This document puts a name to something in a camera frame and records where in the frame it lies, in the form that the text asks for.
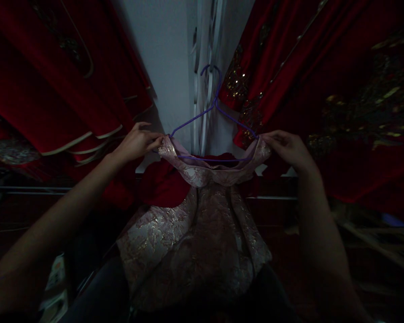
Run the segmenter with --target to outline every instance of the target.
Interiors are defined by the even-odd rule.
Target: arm
[[[160,146],[163,135],[139,130],[122,143],[53,205],[0,260],[0,314],[37,311],[54,255],[73,236],[119,170]]]
[[[353,288],[346,251],[316,163],[297,135],[277,130],[263,139],[298,174],[300,244],[321,313],[340,321],[370,321]]]

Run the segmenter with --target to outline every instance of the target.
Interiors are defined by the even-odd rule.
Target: red velvet dress
[[[404,8],[394,0],[256,1],[220,99],[257,133],[282,129],[307,140],[323,128],[326,99],[356,97],[373,71],[372,47],[403,24]],[[234,138],[242,148],[251,141],[245,129]],[[379,202],[395,190],[385,184],[404,187],[404,145],[372,148],[339,139],[336,157],[320,161],[327,193],[404,215],[404,192],[390,205]],[[271,179],[288,168],[278,156],[266,164]]]
[[[108,0],[0,1],[2,162],[46,179],[41,156],[71,158],[82,178],[152,105],[148,86]]]

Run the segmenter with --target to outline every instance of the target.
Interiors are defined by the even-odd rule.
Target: hand
[[[160,147],[164,134],[140,130],[141,127],[150,124],[148,122],[138,122],[135,124],[120,145],[111,153],[116,162],[124,165],[127,162],[144,156],[154,148]]]
[[[291,164],[297,173],[317,169],[316,163],[298,135],[275,130],[261,137],[285,162]]]

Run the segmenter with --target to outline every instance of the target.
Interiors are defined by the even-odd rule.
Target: pink dress
[[[244,294],[272,259],[236,184],[252,178],[271,155],[261,139],[237,166],[181,159],[189,153],[166,138],[159,154],[192,185],[175,208],[142,206],[117,245],[132,305],[155,311],[189,301],[224,303]]]

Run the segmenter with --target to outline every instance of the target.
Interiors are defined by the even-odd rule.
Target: clothes hanger
[[[206,65],[201,72],[201,76],[203,75],[203,73],[207,70],[207,68],[210,67],[210,64]],[[232,120],[233,122],[235,122],[236,124],[240,125],[241,127],[247,129],[255,139],[258,139],[259,136],[256,135],[256,133],[250,129],[249,127],[245,126],[244,124],[240,123],[238,120],[234,119],[233,117],[231,117],[226,111],[222,110],[219,107],[219,92],[220,92],[220,87],[221,87],[221,79],[222,79],[222,74],[221,71],[219,70],[219,68],[215,65],[213,65],[213,68],[219,73],[219,84],[217,85],[217,91],[215,92],[215,97],[212,101],[211,107],[209,107],[207,110],[203,111],[202,113],[198,114],[196,117],[188,120],[186,123],[182,124],[181,126],[177,127],[174,129],[174,131],[169,135],[169,138],[173,137],[173,135],[175,134],[175,132],[183,127],[185,127],[186,125],[188,125],[189,123],[192,123],[193,121],[195,121],[196,119],[200,118],[201,116],[203,116],[204,114],[210,112],[211,110],[214,109],[214,107],[217,108],[217,110],[219,110],[224,116],[226,116],[227,118],[229,118],[230,120]],[[185,159],[194,159],[194,160],[202,160],[202,161],[206,161],[206,162],[218,162],[218,159],[207,159],[207,158],[199,158],[199,157],[193,157],[193,156],[181,156],[181,155],[177,155],[178,158],[185,158]],[[251,158],[242,158],[242,159],[228,159],[228,160],[222,160],[222,162],[241,162],[241,161],[247,161],[247,160],[251,160]]]

